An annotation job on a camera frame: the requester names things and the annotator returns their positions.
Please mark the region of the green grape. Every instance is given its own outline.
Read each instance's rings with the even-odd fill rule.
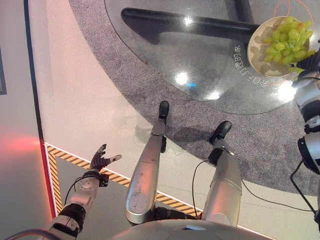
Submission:
[[[277,50],[284,50],[286,48],[286,45],[284,45],[282,42],[278,42],[276,45],[275,45],[275,49]]]
[[[289,44],[291,44],[291,45],[296,45],[296,43],[297,43],[297,39],[289,39]]]
[[[282,59],[282,55],[281,55],[280,52],[276,53],[276,54],[274,55],[274,57],[273,57],[273,61],[274,61],[275,63],[280,62],[281,59]]]
[[[313,55],[315,53],[316,53],[316,50],[310,50],[305,55],[306,55],[306,57],[310,57],[311,55]]]
[[[307,26],[305,25],[304,22],[300,22],[296,28],[299,33],[303,33],[304,31],[307,30]]]
[[[267,49],[266,49],[266,52],[268,54],[275,54],[277,52],[277,50],[273,47],[273,46],[269,46]]]
[[[290,55],[291,52],[292,52],[291,48],[286,48],[285,50],[283,50],[282,55],[286,57]]]
[[[282,63],[284,65],[287,65],[289,63],[293,63],[295,61],[295,59],[296,59],[295,56],[293,54],[291,54],[291,55],[286,56],[285,58],[283,58]]]
[[[286,19],[285,19],[285,23],[286,24],[290,24],[294,21],[294,17],[293,16],[288,16]]]
[[[292,29],[292,30],[290,30],[288,35],[289,35],[290,39],[298,39],[300,36],[300,33],[297,30]]]
[[[301,48],[300,48],[299,46],[294,46],[294,47],[292,48],[292,52],[294,52],[294,53],[299,52],[300,49],[301,49]]]
[[[273,40],[274,41],[279,41],[279,38],[280,38],[280,32],[277,30],[277,31],[274,31],[272,33],[272,36],[273,36]]]
[[[302,59],[306,55],[306,51],[298,51],[294,54],[294,57],[297,59]]]
[[[310,30],[309,31],[305,31],[305,32],[301,33],[301,37],[304,38],[304,39],[308,39],[308,38],[310,38],[312,36],[312,34],[314,34],[313,31],[310,31]]]
[[[311,25],[312,25],[312,21],[311,21],[311,20],[305,21],[305,22],[304,22],[304,25],[305,25],[305,26],[306,26],[306,28],[308,29],[308,28],[310,28],[310,27],[311,27]]]
[[[287,35],[286,33],[281,33],[279,40],[280,40],[281,42],[285,42],[285,41],[288,40],[288,38],[289,38],[289,37],[288,37],[288,35]]]
[[[264,44],[271,44],[274,41],[274,39],[272,37],[265,37],[262,39],[262,42]]]
[[[284,28],[284,32],[285,32],[285,33],[290,32],[290,30],[291,30],[291,23],[285,24],[283,28]]]
[[[296,42],[295,45],[298,46],[298,47],[301,47],[301,46],[305,45],[305,43],[306,43],[306,40],[301,38]]]
[[[290,30],[291,29],[296,29],[297,26],[299,25],[299,22],[298,21],[293,21],[292,23],[290,23]]]
[[[271,62],[271,60],[274,58],[274,56],[272,56],[272,55],[267,55],[265,58],[264,58],[264,61],[266,62],[266,63],[269,63],[269,62]]]
[[[285,24],[280,24],[276,27],[276,29],[279,31],[279,32],[284,32],[286,30],[286,25]]]
[[[282,42],[286,48],[290,48],[290,44],[289,44],[289,41],[283,41]]]
[[[288,71],[289,71],[289,73],[294,73],[294,72],[297,71],[297,68],[298,68],[298,67],[290,66],[290,67],[288,67]]]
[[[299,73],[303,72],[303,69],[301,69],[301,68],[299,68],[299,67],[296,67],[296,66],[288,67],[288,70],[289,70],[290,73],[296,72],[296,73],[299,74]]]

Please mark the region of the gray carpet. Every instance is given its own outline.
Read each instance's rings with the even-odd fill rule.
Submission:
[[[192,99],[140,61],[113,29],[103,0],[69,2],[101,67],[146,120],[152,123],[159,103],[167,100],[170,115],[166,135],[202,159],[212,150],[207,143],[212,131],[220,122],[228,120],[233,127],[226,140],[237,154],[243,179],[296,193],[289,176],[301,160],[297,140],[304,135],[304,121],[293,101],[256,115],[215,110],[211,101]],[[302,167],[295,178],[305,194],[316,195],[317,175]]]

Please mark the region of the grapes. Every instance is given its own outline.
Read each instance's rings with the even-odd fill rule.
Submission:
[[[300,33],[295,29],[290,30],[288,35],[290,39],[294,39],[294,40],[300,37]]]
[[[276,53],[276,54],[274,55],[274,57],[273,57],[273,61],[274,61],[275,63],[280,62],[281,59],[282,59],[281,52]]]
[[[289,55],[289,56],[286,56],[286,57],[284,57],[283,58],[283,60],[282,60],[282,63],[284,64],[284,65],[287,65],[287,64],[289,64],[289,63],[293,63],[294,61],[295,61],[295,56],[294,55]]]
[[[263,44],[270,45],[266,49],[264,61],[288,65],[315,54],[315,50],[308,51],[306,46],[307,41],[314,33],[308,30],[312,24],[310,20],[298,22],[292,16],[286,17],[284,22],[272,32],[272,35],[267,35],[262,39]],[[288,70],[299,73],[301,68],[289,67]]]
[[[280,42],[286,42],[288,40],[288,35],[286,33],[282,33],[279,37]]]
[[[306,57],[310,57],[311,55],[315,54],[316,53],[316,50],[310,50],[306,53]]]
[[[312,34],[314,34],[313,31],[305,31],[301,34],[301,37],[304,38],[304,39],[308,39],[312,36]]]
[[[303,45],[305,45],[306,44],[306,40],[305,39],[303,39],[303,38],[301,38],[301,39],[299,39],[297,42],[296,42],[296,46],[298,46],[298,47],[301,47],[301,46],[303,46]]]
[[[277,50],[284,50],[286,48],[286,45],[284,45],[282,42],[278,42],[276,45],[275,45],[275,49]]]
[[[290,24],[294,21],[294,17],[293,16],[288,16],[286,19],[285,19],[285,23],[286,24]]]
[[[267,55],[265,58],[264,58],[264,61],[266,62],[266,63],[269,63],[269,62],[271,62],[271,60],[274,58],[274,56],[273,55]]]
[[[301,47],[299,47],[299,46],[294,46],[294,47],[291,48],[291,49],[292,49],[292,52],[296,53],[296,52],[299,52],[299,51],[300,51]]]
[[[291,48],[286,48],[283,52],[282,55],[284,57],[288,56],[292,52]]]
[[[299,31],[299,33],[303,33],[304,31],[307,30],[307,25],[305,25],[304,22],[301,22],[298,24],[296,29]]]
[[[311,27],[312,21],[311,20],[305,21],[304,24],[305,24],[306,28],[308,29]]]
[[[273,37],[273,40],[274,41],[279,41],[279,38],[280,38],[280,32],[277,30],[277,31],[274,31],[272,33],[272,37]]]
[[[302,59],[306,55],[306,51],[298,51],[294,54],[294,57],[297,59]]]
[[[262,39],[262,42],[264,44],[272,44],[273,41],[274,41],[274,39],[272,37],[265,37],[265,38]]]
[[[298,21],[293,21],[293,22],[290,23],[290,25],[289,25],[290,30],[291,30],[291,29],[296,29],[298,25],[299,25],[299,22],[298,22]]]
[[[285,32],[286,29],[287,29],[287,26],[285,24],[280,24],[276,27],[276,29],[279,31],[279,32]]]
[[[299,67],[288,67],[288,70],[290,73],[293,73],[293,72],[297,72],[298,74],[303,72],[303,69],[299,68]]]

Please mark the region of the wall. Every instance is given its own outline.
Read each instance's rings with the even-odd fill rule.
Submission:
[[[41,158],[23,0],[0,0],[6,95],[0,95],[0,239],[43,228],[50,205]]]

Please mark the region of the white floor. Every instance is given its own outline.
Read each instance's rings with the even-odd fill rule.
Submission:
[[[110,168],[130,177],[152,125],[135,111],[103,71],[68,0],[58,4],[54,0],[30,1],[30,21],[45,141],[89,160],[97,147],[107,143],[109,156],[123,155]],[[156,116],[157,109],[150,114]],[[166,153],[161,155],[158,189],[191,204],[192,176],[200,161],[169,140]],[[214,171],[205,163],[198,169],[195,201],[199,208],[204,207]],[[250,182],[247,186],[268,200],[307,209],[297,194]],[[308,198],[316,207],[317,199]],[[319,238],[312,213],[261,201],[245,188],[239,224],[280,240]]]

